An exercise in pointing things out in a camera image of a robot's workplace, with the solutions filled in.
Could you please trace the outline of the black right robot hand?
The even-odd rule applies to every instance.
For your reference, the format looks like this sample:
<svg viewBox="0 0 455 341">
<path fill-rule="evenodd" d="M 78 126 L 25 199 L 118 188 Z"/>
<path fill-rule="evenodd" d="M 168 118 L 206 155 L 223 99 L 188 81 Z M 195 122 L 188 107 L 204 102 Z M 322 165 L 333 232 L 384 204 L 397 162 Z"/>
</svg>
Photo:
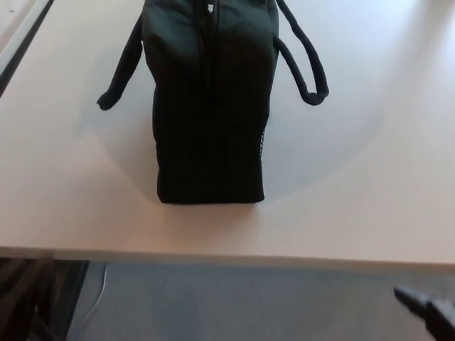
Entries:
<svg viewBox="0 0 455 341">
<path fill-rule="evenodd" d="M 396 286 L 395 298 L 413 316 L 422 320 L 427 332 L 438 341 L 454 341 L 454 301 L 431 296 L 415 288 Z"/>
</svg>

